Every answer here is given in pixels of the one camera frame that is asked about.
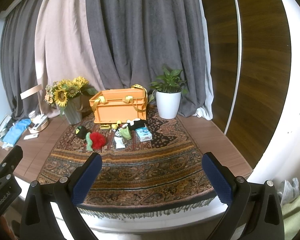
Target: rug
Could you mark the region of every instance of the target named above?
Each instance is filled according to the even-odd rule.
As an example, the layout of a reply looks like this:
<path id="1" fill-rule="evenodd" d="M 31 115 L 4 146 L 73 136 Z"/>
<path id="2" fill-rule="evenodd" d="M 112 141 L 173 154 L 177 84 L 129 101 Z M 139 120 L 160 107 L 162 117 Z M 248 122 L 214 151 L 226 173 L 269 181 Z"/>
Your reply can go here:
<path id="1" fill-rule="evenodd" d="M 180 119 L 162 119 L 152 107 L 147 120 L 153 139 L 140 142 L 133 131 L 124 149 L 115 148 L 114 132 L 100 130 L 93 113 L 79 124 L 107 141 L 98 151 L 102 170 L 78 205 L 80 212 L 99 218 L 152 217 L 204 206 L 216 196 L 201 167 L 202 152 Z M 38 176 L 41 184 L 70 176 L 90 156 L 85 141 L 75 136 L 79 125 L 70 125 L 57 141 Z"/>

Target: potted plant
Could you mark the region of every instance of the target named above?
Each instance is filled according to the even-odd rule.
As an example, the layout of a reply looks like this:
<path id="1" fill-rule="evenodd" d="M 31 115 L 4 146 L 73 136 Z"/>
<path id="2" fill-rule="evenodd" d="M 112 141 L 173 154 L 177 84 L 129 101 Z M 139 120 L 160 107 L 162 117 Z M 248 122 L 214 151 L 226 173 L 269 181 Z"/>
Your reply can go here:
<path id="1" fill-rule="evenodd" d="M 46 86 L 44 100 L 49 104 L 54 103 L 60 109 L 60 116 L 65 113 L 69 124 L 76 124 L 82 120 L 81 94 L 95 95 L 97 90 L 89 85 L 89 81 L 83 77 L 73 80 L 63 79 L 54 82 L 52 86 Z"/>
<path id="2" fill-rule="evenodd" d="M 169 71 L 165 65 L 162 67 L 163 75 L 157 76 L 160 82 L 151 82 L 151 88 L 156 90 L 156 101 L 159 116 L 164 119 L 172 119 L 177 116 L 181 93 L 187 93 L 184 89 L 186 81 L 180 78 L 181 69 Z"/>

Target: gray curtain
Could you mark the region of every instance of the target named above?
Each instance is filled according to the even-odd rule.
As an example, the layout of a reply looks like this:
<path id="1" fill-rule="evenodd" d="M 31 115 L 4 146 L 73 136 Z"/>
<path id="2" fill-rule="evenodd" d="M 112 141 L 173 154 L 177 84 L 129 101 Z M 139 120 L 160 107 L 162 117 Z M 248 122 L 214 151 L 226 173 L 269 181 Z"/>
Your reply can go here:
<path id="1" fill-rule="evenodd" d="M 22 118 L 38 106 L 36 94 L 20 93 L 37 85 L 34 33 L 42 0 L 22 0 L 7 16 L 1 38 L 0 68 L 12 116 Z"/>
<path id="2" fill-rule="evenodd" d="M 162 64 L 183 69 L 189 93 L 179 113 L 195 114 L 205 94 L 199 0 L 86 0 L 93 54 L 105 89 L 149 83 Z"/>

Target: screw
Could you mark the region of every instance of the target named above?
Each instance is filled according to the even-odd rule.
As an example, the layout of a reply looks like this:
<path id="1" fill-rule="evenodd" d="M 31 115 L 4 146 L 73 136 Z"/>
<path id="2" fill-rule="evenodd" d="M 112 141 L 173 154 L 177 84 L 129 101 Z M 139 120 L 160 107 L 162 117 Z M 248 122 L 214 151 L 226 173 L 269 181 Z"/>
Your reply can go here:
<path id="1" fill-rule="evenodd" d="M 237 177 L 237 182 L 244 183 L 245 179 L 242 176 Z"/>
<path id="2" fill-rule="evenodd" d="M 268 180 L 268 181 L 267 181 L 267 184 L 268 184 L 270 187 L 273 186 L 273 182 L 272 182 L 271 180 Z"/>
<path id="3" fill-rule="evenodd" d="M 61 177 L 61 178 L 59 179 L 59 181 L 60 181 L 61 183 L 65 183 L 65 182 L 68 181 L 68 177 Z"/>
<path id="4" fill-rule="evenodd" d="M 34 181 L 32 181 L 32 182 L 30 183 L 30 186 L 31 186 L 31 187 L 35 187 L 35 186 L 37 186 L 37 184 L 38 184 L 38 181 L 37 181 L 37 180 L 34 180 Z"/>

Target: orange crate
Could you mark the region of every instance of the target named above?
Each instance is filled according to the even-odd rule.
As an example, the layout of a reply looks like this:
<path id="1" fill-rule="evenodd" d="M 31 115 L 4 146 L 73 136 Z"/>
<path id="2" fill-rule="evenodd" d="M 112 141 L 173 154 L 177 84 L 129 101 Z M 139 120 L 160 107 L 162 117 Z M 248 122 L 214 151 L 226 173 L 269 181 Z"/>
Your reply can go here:
<path id="1" fill-rule="evenodd" d="M 146 119 L 147 94 L 144 89 L 128 88 L 104 90 L 90 100 L 95 123 L 127 122 L 135 118 Z"/>

